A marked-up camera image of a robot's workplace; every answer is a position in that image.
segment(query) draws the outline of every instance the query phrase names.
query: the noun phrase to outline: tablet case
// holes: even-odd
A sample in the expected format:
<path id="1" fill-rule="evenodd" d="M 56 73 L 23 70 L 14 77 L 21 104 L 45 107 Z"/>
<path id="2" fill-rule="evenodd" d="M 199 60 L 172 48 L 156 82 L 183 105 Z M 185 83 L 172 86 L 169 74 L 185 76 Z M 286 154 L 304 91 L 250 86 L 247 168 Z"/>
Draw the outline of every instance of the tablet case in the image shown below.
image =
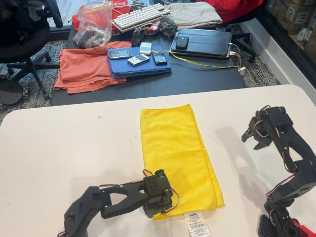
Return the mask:
<path id="1" fill-rule="evenodd" d="M 181 36 L 189 37 L 186 49 L 176 48 L 177 39 Z M 228 58 L 231 37 L 230 32 L 181 29 L 177 32 L 170 49 L 175 54 Z"/>
<path id="2" fill-rule="evenodd" d="M 119 48 L 119 49 L 109 49 L 108 51 L 121 51 L 129 50 L 133 57 L 139 55 L 139 47 L 135 48 Z M 160 51 L 162 48 L 160 46 L 153 45 L 152 50 Z M 153 54 L 148 55 L 150 57 L 149 62 L 143 63 L 138 66 L 132 66 L 127 62 L 127 59 L 110 59 L 108 62 L 111 69 L 111 74 L 113 78 L 125 78 L 125 77 L 135 77 L 140 75 L 149 75 L 157 73 L 167 73 L 171 72 L 171 65 L 167 62 L 167 65 L 158 66 L 155 64 Z"/>

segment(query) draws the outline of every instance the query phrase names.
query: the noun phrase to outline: blue notebook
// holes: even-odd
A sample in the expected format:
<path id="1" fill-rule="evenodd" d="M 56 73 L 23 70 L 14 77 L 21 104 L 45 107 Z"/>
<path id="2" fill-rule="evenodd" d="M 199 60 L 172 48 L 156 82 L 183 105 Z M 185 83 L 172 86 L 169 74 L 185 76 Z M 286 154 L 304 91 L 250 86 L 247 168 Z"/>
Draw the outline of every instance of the blue notebook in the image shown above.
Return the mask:
<path id="1" fill-rule="evenodd" d="M 133 57 L 139 55 L 139 47 L 135 48 L 119 48 L 119 49 L 109 49 L 108 51 L 121 51 L 129 50 Z M 153 46 L 152 50 L 161 50 L 160 46 Z M 138 65 L 136 67 L 130 65 L 127 59 L 110 59 L 108 58 L 111 74 L 113 78 L 125 78 L 125 77 L 135 77 L 140 75 L 149 75 L 157 73 L 167 73 L 171 72 L 171 65 L 167 62 L 167 65 L 156 65 L 154 61 L 153 54 L 151 53 L 148 57 L 150 60 L 146 63 Z"/>

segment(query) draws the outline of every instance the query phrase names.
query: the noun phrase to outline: cable connector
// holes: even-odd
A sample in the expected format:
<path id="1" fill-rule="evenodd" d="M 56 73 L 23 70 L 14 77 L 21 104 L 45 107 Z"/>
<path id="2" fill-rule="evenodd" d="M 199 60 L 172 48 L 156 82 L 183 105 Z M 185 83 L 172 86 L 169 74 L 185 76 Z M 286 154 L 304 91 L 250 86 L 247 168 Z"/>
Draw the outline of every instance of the cable connector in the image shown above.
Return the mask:
<path id="1" fill-rule="evenodd" d="M 245 70 L 246 70 L 245 67 L 242 67 L 242 68 L 238 69 L 239 74 L 240 74 L 241 76 L 243 76 L 243 75 L 245 74 Z"/>

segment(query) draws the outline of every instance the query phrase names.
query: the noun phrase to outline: yellow cable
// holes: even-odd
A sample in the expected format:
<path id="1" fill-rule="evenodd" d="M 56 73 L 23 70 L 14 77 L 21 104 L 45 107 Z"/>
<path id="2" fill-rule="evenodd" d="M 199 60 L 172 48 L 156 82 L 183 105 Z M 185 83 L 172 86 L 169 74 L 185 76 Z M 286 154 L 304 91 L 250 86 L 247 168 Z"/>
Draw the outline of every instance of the yellow cable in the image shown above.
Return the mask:
<path id="1" fill-rule="evenodd" d="M 180 59 L 180 60 L 185 61 L 185 62 L 187 62 L 187 63 L 192 63 L 192 64 L 194 64 L 194 65 L 198 65 L 198 66 L 213 67 L 213 68 L 239 68 L 238 66 L 235 66 L 235 65 L 232 65 L 232 66 L 225 66 L 225 67 L 218 67 L 218 66 L 212 66 L 212 65 L 205 65 L 205 64 L 201 64 L 201 63 L 196 63 L 196 62 L 190 61 L 190 60 L 188 60 L 188 59 L 180 58 L 180 57 L 174 55 L 172 52 L 170 52 L 170 51 L 168 51 L 168 50 L 164 50 L 164 49 L 159 50 L 159 51 L 153 51 L 153 50 L 152 50 L 153 53 L 159 53 L 160 51 L 165 51 L 165 52 L 171 53 L 172 56 L 175 57 L 175 58 L 177 58 L 177 59 Z"/>

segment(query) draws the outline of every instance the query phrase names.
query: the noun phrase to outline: silver phone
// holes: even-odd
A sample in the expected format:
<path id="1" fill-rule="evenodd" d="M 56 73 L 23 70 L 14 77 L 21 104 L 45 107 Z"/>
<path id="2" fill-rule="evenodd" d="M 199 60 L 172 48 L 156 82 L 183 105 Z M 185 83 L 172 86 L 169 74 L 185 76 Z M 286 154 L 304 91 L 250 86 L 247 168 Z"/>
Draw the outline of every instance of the silver phone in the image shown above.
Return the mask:
<path id="1" fill-rule="evenodd" d="M 149 60 L 150 60 L 150 58 L 147 57 L 146 55 L 139 54 L 135 57 L 129 58 L 127 61 L 130 65 L 137 66 L 137 65 L 140 65 L 142 63 L 148 62 Z"/>
<path id="2" fill-rule="evenodd" d="M 129 50 L 108 51 L 108 57 L 111 59 L 131 58 L 133 55 Z"/>

